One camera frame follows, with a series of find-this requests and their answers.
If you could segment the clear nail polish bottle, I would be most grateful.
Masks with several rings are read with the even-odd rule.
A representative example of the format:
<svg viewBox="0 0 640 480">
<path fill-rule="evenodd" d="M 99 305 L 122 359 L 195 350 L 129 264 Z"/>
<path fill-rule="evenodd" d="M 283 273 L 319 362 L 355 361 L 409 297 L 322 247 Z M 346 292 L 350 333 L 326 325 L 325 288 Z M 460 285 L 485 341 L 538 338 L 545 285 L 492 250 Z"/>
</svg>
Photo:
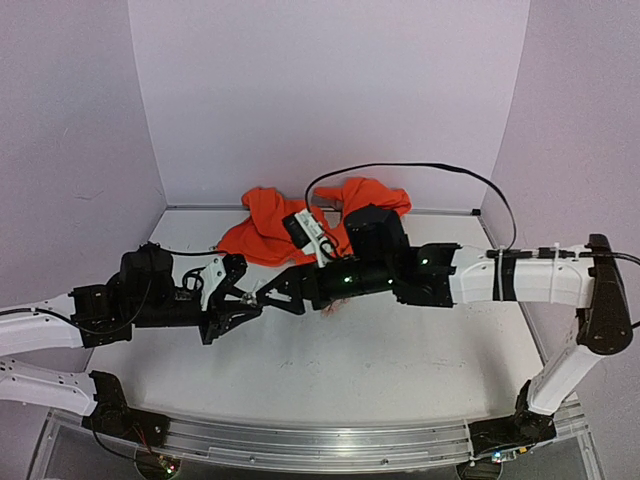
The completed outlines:
<svg viewBox="0 0 640 480">
<path fill-rule="evenodd" d="M 245 292 L 242 297 L 241 297 L 241 302 L 243 304 L 246 305 L 250 305 L 250 306 L 257 306 L 258 305 L 258 301 L 256 299 L 256 296 L 253 292 Z"/>
</svg>

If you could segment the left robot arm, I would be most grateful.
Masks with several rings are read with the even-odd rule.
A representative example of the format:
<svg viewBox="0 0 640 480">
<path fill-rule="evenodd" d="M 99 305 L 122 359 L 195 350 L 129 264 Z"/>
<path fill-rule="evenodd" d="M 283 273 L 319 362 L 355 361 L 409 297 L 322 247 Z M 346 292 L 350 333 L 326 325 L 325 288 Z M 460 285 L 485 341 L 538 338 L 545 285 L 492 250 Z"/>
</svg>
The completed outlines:
<svg viewBox="0 0 640 480">
<path fill-rule="evenodd" d="M 55 373 L 19 366 L 15 358 L 129 342 L 137 329 L 194 328 L 202 344 L 212 344 L 260 316 L 262 307 L 254 294 L 237 286 L 247 271 L 243 256 L 218 251 L 208 256 L 209 263 L 176 282 L 174 252 L 147 243 L 124 254 L 119 271 L 104 284 L 2 310 L 1 374 L 9 382 L 3 397 L 74 412 L 83 428 L 111 438 L 162 446 L 169 418 L 130 406 L 116 375 Z"/>
</svg>

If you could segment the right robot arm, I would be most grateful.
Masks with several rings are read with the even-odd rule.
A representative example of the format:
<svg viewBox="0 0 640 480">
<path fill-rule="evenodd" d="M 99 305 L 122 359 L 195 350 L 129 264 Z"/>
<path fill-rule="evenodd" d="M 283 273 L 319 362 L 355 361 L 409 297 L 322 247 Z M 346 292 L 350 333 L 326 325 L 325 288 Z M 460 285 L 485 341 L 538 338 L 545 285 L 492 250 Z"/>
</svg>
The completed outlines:
<svg viewBox="0 0 640 480">
<path fill-rule="evenodd" d="M 399 215 L 373 205 L 346 216 L 350 256 L 330 259 L 328 241 L 308 211 L 283 221 L 295 246 L 314 254 L 256 293 L 262 306 L 301 315 L 348 298 L 389 291 L 404 305 L 451 308 L 476 302 L 568 305 L 576 318 L 561 349 L 521 388 L 511 415 L 469 425 L 474 460 L 504 456 L 552 440 L 554 416 L 603 358 L 624 351 L 634 326 L 618 268 L 621 254 L 606 236 L 585 245 L 483 250 L 457 243 L 410 244 Z"/>
</svg>

